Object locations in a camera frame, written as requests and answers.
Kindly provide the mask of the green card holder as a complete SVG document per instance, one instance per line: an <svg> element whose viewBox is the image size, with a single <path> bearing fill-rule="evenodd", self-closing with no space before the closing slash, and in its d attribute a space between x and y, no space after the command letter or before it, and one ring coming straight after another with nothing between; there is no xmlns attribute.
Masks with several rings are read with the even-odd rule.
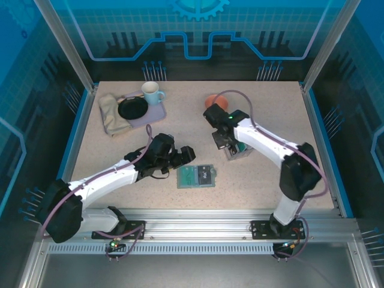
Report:
<svg viewBox="0 0 384 288"><path fill-rule="evenodd" d="M208 170L211 172L212 184L199 185L198 172ZM217 176L216 170L211 164L201 164L195 166L181 166L176 170L177 172L177 187L184 188L210 188L215 187L215 178Z"/></svg>

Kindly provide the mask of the orange cup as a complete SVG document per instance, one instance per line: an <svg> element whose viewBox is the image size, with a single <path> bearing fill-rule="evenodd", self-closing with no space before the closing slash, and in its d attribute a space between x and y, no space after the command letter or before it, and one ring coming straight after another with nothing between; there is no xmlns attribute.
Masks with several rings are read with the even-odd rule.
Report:
<svg viewBox="0 0 384 288"><path fill-rule="evenodd" d="M213 104L218 104L223 110L227 110L229 105L228 100L225 96L220 95L217 97L216 94L212 94L205 99L206 108L212 106Z"/></svg>

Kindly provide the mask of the lavender plastic tray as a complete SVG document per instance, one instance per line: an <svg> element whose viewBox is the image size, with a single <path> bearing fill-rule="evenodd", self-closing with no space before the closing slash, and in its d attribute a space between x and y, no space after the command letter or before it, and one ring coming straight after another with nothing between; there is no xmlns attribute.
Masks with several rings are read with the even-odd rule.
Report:
<svg viewBox="0 0 384 288"><path fill-rule="evenodd" d="M132 98L132 97L144 98L143 92L141 92L141 91L135 91L135 92L132 92L130 94L125 94L125 95L120 96L120 97L117 97L117 96L114 96L114 97L117 99L118 104L121 103L126 98ZM151 123L158 122L158 121L164 119L165 117L166 117L166 110L164 108L164 105L162 103L160 103L160 104L154 105L154 106L148 105L148 111L143 117L141 117L139 119L127 120L127 121L132 126L131 130L133 130L136 128L144 127L144 126L151 124Z"/></svg>

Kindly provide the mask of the black round plate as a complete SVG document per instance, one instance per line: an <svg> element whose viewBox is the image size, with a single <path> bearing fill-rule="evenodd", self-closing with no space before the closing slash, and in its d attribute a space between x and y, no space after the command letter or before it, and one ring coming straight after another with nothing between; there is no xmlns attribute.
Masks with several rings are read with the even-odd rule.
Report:
<svg viewBox="0 0 384 288"><path fill-rule="evenodd" d="M148 111L148 103L142 97L126 98L118 104L119 115L126 120L143 117Z"/></svg>

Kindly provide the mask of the light blue mug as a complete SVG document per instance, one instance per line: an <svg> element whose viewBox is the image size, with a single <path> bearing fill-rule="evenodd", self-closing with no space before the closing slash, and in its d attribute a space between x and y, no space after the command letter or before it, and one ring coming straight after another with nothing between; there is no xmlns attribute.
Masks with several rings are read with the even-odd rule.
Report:
<svg viewBox="0 0 384 288"><path fill-rule="evenodd" d="M166 93L160 90L157 82L145 82L141 90L147 103L152 106L160 104L166 98Z"/></svg>

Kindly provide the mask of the beige folded cloth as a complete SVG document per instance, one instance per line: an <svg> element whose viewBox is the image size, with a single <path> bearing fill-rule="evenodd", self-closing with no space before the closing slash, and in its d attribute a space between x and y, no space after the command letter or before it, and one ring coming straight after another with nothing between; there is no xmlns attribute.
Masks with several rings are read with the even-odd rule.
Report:
<svg viewBox="0 0 384 288"><path fill-rule="evenodd" d="M131 124L118 113L118 101L112 94L98 99L104 130L110 137L126 133L132 129Z"/></svg>

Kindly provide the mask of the small connector with green light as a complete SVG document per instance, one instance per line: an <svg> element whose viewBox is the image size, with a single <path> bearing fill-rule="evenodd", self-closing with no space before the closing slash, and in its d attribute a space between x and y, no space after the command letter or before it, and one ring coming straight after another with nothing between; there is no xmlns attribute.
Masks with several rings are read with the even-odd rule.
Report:
<svg viewBox="0 0 384 288"><path fill-rule="evenodd" d="M300 240L296 239L296 240L293 240L293 241L282 243L279 246L279 249L281 249L281 250L283 250L283 249L291 249L292 250L296 246L298 246L299 244L300 244Z"/></svg>
<svg viewBox="0 0 384 288"><path fill-rule="evenodd" d="M114 253L114 252L122 251L126 247L126 245L124 243L121 243L121 240L122 240L121 238L113 238L109 242L107 252Z"/></svg>

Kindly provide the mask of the aluminium front frame rail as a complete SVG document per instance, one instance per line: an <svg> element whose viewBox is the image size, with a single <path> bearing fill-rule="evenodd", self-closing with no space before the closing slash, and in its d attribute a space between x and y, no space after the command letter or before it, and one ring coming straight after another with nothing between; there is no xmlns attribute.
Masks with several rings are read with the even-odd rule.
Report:
<svg viewBox="0 0 384 288"><path fill-rule="evenodd" d="M270 209L120 209L127 221L145 221L145 240L251 240L250 222L269 220ZM357 221L336 209L306 210L302 215L310 242L350 242L360 239ZM75 238L92 232L77 233Z"/></svg>

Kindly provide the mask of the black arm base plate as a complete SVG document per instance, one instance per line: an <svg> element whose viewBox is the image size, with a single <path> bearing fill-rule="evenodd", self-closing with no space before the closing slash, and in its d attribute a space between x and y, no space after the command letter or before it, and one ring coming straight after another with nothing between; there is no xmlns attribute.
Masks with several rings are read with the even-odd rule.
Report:
<svg viewBox="0 0 384 288"><path fill-rule="evenodd" d="M92 239L113 239L121 238L123 240L135 240L138 236L139 240L143 240L145 236L145 221L127 221L123 227L121 224L117 225L111 232L97 233L93 231L91 234Z"/></svg>
<svg viewBox="0 0 384 288"><path fill-rule="evenodd" d="M269 220L254 220L250 222L250 232L254 240L294 240L305 239L304 224L300 220L293 220L282 226L279 222Z"/></svg>

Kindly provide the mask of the aluminium side rail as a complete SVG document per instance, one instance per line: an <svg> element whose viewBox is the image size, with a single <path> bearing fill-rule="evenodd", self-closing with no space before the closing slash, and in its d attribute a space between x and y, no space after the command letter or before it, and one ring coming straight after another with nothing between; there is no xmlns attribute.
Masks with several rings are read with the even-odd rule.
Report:
<svg viewBox="0 0 384 288"><path fill-rule="evenodd" d="M312 89L308 92L303 91L302 97L313 130L314 139L319 152L319 158L328 179L329 192L334 200L334 206L338 209L342 218L348 218L350 213L349 202L347 202L347 207L345 208L344 199L347 197L346 192Z"/></svg>
<svg viewBox="0 0 384 288"><path fill-rule="evenodd" d="M61 187L59 184L60 180L64 183L71 181L94 98L94 92L83 91L57 177L46 190L49 195L57 192Z"/></svg>

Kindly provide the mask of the aluminium frame post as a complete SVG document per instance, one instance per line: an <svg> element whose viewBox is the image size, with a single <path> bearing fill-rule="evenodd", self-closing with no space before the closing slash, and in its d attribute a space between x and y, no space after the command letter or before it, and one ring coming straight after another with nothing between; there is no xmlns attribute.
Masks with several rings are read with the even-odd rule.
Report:
<svg viewBox="0 0 384 288"><path fill-rule="evenodd" d="M326 64L329 56L331 55L334 47L339 42L345 28L354 15L361 0L345 0L345 3L340 10L332 28L330 29L324 43L322 44L317 56L315 57L302 86L302 92L304 94L309 93L312 85L315 83L322 68Z"/></svg>
<svg viewBox="0 0 384 288"><path fill-rule="evenodd" d="M93 80L91 79L91 76L89 75L75 48L75 45L73 44L53 5L49 0L34 0L34 3L38 7L51 32L55 36L58 44L69 60L82 85L88 92L93 92Z"/></svg>

